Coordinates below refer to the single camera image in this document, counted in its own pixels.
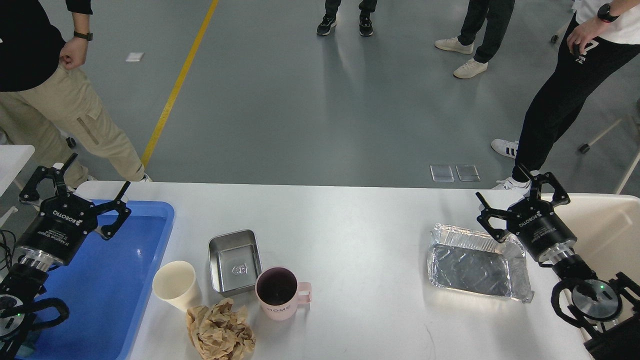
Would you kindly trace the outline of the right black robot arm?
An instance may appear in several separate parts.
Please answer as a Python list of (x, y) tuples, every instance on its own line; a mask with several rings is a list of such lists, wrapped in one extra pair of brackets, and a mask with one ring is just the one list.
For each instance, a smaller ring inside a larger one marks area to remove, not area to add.
[(532, 174), (528, 193), (506, 210), (493, 208), (481, 193), (478, 223), (498, 243), (515, 235), (532, 259), (551, 268), (558, 283), (551, 291), (555, 314), (590, 335), (584, 346), (595, 360), (637, 360), (640, 350), (639, 285), (623, 272), (598, 278), (574, 251), (578, 237), (557, 215), (569, 194), (551, 172)]

